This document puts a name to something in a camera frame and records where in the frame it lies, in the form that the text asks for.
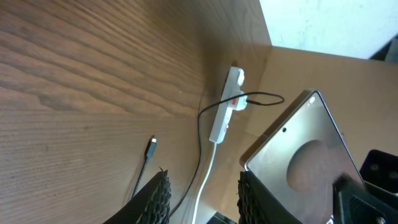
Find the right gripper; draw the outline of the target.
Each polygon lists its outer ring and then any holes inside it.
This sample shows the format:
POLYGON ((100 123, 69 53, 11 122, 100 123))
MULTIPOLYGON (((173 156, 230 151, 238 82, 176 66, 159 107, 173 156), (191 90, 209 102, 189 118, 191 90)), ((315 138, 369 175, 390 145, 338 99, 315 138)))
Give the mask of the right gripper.
MULTIPOLYGON (((397 195, 397 156, 372 149, 360 174, 363 180, 397 195)), ((371 195, 348 175, 333 183, 333 224, 397 223, 397 209, 371 195)))

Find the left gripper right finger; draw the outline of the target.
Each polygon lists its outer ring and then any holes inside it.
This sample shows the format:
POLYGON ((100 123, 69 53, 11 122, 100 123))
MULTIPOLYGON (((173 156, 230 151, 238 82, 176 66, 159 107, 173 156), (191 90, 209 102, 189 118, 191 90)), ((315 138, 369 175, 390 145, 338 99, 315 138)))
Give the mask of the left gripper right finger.
POLYGON ((239 224, 299 224, 250 171, 240 172, 239 224))

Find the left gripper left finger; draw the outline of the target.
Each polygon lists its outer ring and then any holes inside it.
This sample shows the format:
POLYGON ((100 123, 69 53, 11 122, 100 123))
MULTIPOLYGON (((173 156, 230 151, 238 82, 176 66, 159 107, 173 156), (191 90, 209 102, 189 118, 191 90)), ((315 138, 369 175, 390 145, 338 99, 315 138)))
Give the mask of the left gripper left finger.
POLYGON ((169 224, 170 199, 168 170, 162 170, 104 224, 169 224))

